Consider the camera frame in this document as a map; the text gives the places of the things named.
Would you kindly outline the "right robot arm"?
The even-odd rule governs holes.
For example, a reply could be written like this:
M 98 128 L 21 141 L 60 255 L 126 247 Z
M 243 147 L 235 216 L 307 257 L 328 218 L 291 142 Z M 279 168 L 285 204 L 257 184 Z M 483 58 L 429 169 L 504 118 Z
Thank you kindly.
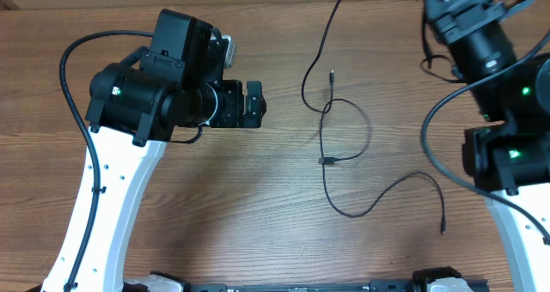
M 549 56 L 543 37 L 518 58 L 503 20 L 535 0 L 423 0 L 422 30 L 454 59 L 453 83 L 471 93 L 486 124 L 467 129 L 465 176 L 485 199 L 517 291 L 549 288 Z

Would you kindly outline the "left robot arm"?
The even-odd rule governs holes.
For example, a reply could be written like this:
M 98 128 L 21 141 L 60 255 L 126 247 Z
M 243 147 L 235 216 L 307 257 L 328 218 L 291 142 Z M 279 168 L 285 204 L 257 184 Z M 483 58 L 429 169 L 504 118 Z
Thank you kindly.
M 258 81 L 227 80 L 235 44 L 206 21 L 160 12 L 150 44 L 91 80 L 76 113 L 87 153 L 64 242 L 44 291 L 187 291 L 153 271 L 127 279 L 125 257 L 145 188 L 174 129 L 257 129 L 266 113 Z

